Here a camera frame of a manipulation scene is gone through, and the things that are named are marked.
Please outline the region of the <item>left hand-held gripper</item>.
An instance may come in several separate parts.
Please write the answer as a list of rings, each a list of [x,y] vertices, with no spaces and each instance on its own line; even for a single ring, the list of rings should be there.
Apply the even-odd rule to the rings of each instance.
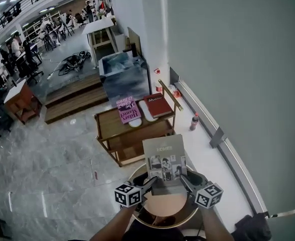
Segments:
[[[122,207],[132,207],[144,202],[144,195],[151,191],[154,183],[158,181],[158,177],[154,176],[149,181],[148,175],[139,175],[132,182],[125,181],[114,190],[115,202]]]

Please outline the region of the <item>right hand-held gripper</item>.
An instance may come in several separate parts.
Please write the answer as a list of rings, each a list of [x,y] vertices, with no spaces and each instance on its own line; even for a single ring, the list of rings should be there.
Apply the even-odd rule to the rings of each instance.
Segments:
[[[217,184],[208,184],[208,179],[198,172],[187,172],[181,175],[180,180],[188,192],[196,192],[196,188],[202,188],[196,192],[194,203],[206,209],[212,208],[220,202],[223,190]]]

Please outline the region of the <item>grey photo cover book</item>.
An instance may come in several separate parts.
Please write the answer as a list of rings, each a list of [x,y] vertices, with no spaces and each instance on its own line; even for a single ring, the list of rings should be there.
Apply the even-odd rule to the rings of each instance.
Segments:
[[[184,194],[181,175],[187,174],[187,160],[182,135],[147,139],[142,144],[149,179],[158,178],[152,195]]]

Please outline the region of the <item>pink book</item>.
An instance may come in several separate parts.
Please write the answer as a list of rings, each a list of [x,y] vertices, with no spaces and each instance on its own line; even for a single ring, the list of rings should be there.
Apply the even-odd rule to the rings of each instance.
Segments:
[[[140,111],[132,96],[122,98],[116,102],[121,122],[127,124],[130,121],[141,118]]]

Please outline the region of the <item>red book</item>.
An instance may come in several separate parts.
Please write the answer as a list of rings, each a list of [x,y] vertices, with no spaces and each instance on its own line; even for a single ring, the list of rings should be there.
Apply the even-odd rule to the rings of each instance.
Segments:
[[[145,96],[144,101],[153,118],[168,115],[172,109],[161,93]]]

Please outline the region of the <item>white window ledge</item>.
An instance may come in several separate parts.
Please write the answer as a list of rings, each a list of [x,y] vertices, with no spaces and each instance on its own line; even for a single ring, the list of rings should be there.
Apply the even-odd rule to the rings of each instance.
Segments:
[[[218,147],[210,146],[211,138],[220,127],[191,89],[181,82],[174,83],[180,91],[182,111],[176,112],[175,132],[181,134],[189,158],[189,166],[219,184],[224,190],[216,212],[229,231],[246,215],[267,212],[262,196],[248,169],[228,138]],[[199,115],[194,131],[190,131],[192,117]]]

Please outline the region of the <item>cola bottle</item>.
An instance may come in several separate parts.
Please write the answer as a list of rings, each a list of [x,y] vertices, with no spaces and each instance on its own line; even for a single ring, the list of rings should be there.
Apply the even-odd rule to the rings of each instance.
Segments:
[[[190,131],[194,131],[196,129],[198,122],[199,122],[199,115],[196,112],[191,120]]]

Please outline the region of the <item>small white round dish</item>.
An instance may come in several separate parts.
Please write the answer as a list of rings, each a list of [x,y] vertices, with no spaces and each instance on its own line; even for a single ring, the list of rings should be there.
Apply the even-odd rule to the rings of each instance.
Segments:
[[[141,117],[138,117],[136,119],[129,121],[128,124],[132,128],[138,128],[142,125],[142,119],[141,119]]]

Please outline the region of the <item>white oval dish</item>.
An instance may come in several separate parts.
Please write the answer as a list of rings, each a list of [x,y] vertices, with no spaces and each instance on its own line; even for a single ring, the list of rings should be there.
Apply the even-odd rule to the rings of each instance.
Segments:
[[[144,118],[148,121],[148,122],[155,122],[157,121],[159,118],[156,117],[156,118],[153,118],[153,116],[151,115],[149,109],[148,109],[148,106],[146,104],[146,102],[144,100],[140,100],[138,102],[142,112],[143,112],[143,115],[144,115]]]

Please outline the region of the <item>black jacket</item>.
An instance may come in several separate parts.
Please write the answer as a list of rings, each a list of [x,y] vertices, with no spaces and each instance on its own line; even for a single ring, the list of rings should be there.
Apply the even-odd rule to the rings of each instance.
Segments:
[[[235,241],[270,241],[272,234],[265,213],[246,215],[235,224],[231,234]]]

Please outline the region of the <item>grey marbled cabinet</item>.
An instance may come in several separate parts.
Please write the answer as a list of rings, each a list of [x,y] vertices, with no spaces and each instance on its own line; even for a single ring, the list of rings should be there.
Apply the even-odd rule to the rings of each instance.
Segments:
[[[118,52],[102,57],[98,61],[100,80],[112,107],[123,98],[132,96],[141,100],[150,94],[148,67],[138,55],[131,51]]]

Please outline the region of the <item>wooden steps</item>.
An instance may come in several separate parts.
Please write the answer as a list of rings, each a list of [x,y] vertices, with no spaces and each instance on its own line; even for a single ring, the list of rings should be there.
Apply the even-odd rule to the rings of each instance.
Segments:
[[[45,123],[52,124],[105,102],[108,97],[98,74],[77,78],[47,95]]]

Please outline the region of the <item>grey roller blind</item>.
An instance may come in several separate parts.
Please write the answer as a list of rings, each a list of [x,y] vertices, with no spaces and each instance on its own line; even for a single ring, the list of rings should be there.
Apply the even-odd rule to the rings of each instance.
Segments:
[[[268,225],[273,241],[295,241],[295,214],[270,218]]]
[[[295,0],[167,0],[169,64],[267,209],[295,209]]]

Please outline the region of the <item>brown board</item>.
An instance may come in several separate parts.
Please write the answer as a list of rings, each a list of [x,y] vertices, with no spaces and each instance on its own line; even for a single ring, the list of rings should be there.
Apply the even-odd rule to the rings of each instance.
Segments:
[[[135,43],[137,53],[142,56],[142,51],[141,51],[141,44],[140,44],[140,37],[139,35],[134,32],[130,27],[127,27],[128,30],[128,37],[130,43]]]

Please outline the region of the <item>black window post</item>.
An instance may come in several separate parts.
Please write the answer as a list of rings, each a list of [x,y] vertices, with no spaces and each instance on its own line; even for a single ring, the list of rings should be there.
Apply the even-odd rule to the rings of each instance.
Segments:
[[[218,147],[226,139],[224,131],[219,127],[214,133],[210,141],[210,146],[214,149]]]

